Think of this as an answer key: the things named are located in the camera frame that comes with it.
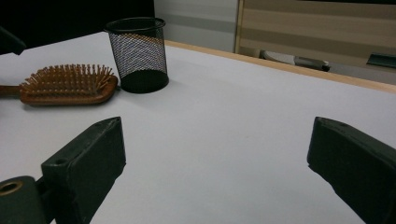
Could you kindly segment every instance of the wooden table edge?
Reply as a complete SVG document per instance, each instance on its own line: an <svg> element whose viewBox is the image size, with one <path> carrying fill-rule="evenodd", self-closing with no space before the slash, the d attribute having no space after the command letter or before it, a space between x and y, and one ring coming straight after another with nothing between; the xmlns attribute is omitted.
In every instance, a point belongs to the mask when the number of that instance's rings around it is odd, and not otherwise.
<svg viewBox="0 0 396 224"><path fill-rule="evenodd" d="M344 75L339 75L330 72L322 72L319 70L314 70L310 68L299 67L286 63L277 63L268 60L263 60L259 58L253 58L241 54L226 52L217 49L209 49L204 47L198 47L190 44L179 43L175 41L165 40L165 45L169 47L181 48L181 49L189 49L195 50L202 53L208 53L224 58L234 59L245 63L254 63L261 66L266 66L270 68L275 68L282 71L292 72L299 75L309 76L309 77L317 77L330 81L336 81L340 83L345 83L353 86L368 88L377 91L386 91L391 93L396 93L396 85L391 85L382 82L376 82L372 80L362 79L358 77L349 77Z"/></svg>

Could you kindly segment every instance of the wall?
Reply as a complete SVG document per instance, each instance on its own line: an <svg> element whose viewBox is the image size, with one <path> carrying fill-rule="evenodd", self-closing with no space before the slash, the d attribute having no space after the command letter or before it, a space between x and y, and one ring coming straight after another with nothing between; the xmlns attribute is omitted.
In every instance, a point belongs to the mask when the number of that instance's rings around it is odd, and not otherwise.
<svg viewBox="0 0 396 224"><path fill-rule="evenodd" d="M238 0L154 0L164 38L233 52Z"/></svg>

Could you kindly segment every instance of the white table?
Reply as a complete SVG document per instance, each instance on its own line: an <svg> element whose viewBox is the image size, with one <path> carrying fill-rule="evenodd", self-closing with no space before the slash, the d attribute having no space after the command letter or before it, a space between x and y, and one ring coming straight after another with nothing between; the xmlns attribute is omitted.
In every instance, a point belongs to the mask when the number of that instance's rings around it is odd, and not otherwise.
<svg viewBox="0 0 396 224"><path fill-rule="evenodd" d="M170 83L154 93L117 91L89 106L0 99L0 180L38 179L40 164L74 137L121 116L127 165L92 223L362 223L308 168L313 122L343 121L396 147L394 93L175 45L166 47ZM0 56L0 83L62 63L105 64L117 74L99 33Z"/></svg>

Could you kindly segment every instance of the wooden hairbrush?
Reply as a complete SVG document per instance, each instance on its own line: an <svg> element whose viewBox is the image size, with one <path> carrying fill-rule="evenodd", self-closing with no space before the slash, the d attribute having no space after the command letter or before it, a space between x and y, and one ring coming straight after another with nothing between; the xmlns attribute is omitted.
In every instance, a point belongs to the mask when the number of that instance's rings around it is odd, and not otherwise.
<svg viewBox="0 0 396 224"><path fill-rule="evenodd" d="M65 64L39 69L19 86L0 86L27 105L91 105L109 99L118 79L103 65Z"/></svg>

